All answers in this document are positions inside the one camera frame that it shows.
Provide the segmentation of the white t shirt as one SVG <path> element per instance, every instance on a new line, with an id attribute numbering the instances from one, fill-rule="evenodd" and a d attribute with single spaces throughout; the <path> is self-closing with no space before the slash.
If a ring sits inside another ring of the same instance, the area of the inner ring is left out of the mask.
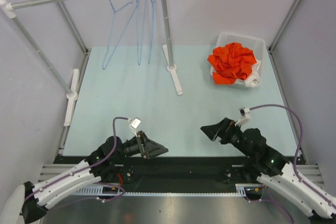
<path id="1" fill-rule="evenodd" d="M 252 73 L 247 77 L 246 80 L 238 79 L 235 84 L 242 85 L 245 88 L 256 88 L 261 84 L 261 74 L 262 61 L 257 60 L 257 63 L 252 65 Z"/>

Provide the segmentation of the orange t shirt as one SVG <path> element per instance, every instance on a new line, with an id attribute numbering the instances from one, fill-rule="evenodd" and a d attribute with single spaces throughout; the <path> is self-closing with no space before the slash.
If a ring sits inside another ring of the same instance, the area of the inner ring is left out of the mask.
<path id="1" fill-rule="evenodd" d="M 252 65 L 257 63 L 254 52 L 238 42 L 215 48 L 207 61 L 214 68 L 216 85 L 232 85 L 238 79 L 246 80 L 252 73 Z"/>

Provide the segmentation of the blue wire hanger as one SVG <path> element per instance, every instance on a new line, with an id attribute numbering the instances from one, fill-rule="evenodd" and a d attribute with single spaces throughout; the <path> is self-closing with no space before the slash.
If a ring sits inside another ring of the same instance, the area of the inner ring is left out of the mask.
<path id="1" fill-rule="evenodd" d="M 150 0 L 151 3 L 151 19 L 150 19 L 150 49 L 149 49 L 149 57 L 148 64 L 151 62 L 152 51 L 153 51 L 153 42 L 154 42 L 154 19 L 155 19 L 155 0 Z"/>

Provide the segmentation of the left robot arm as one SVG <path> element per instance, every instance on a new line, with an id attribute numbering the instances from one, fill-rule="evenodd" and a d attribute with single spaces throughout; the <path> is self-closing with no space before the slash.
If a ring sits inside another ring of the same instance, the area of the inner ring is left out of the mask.
<path id="1" fill-rule="evenodd" d="M 168 151 L 165 146 L 149 139 L 143 131 L 125 142 L 111 136 L 71 169 L 41 183 L 25 182 L 25 201 L 20 211 L 24 223 L 41 219 L 54 205 L 80 188 L 113 181 L 118 173 L 117 166 L 125 158 L 139 154 L 149 160 Z"/>

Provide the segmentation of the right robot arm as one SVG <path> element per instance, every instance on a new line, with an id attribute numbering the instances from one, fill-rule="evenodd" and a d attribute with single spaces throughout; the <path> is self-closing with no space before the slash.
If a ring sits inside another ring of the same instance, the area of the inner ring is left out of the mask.
<path id="1" fill-rule="evenodd" d="M 217 124 L 202 126 L 211 140 L 231 144 L 248 161 L 243 179 L 266 185 L 297 206 L 311 223 L 335 223 L 335 198 L 297 170 L 289 158 L 270 147 L 257 128 L 242 131 L 235 121 L 224 118 Z"/>

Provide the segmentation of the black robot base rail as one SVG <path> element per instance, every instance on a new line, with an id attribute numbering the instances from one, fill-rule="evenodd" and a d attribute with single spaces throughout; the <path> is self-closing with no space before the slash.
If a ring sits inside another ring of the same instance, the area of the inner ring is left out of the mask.
<path id="1" fill-rule="evenodd" d="M 251 199 L 265 192 L 243 171 L 245 157 L 157 157 L 148 161 L 129 157 L 118 161 L 109 182 L 122 179 L 127 193 L 224 194 L 243 188 Z"/>

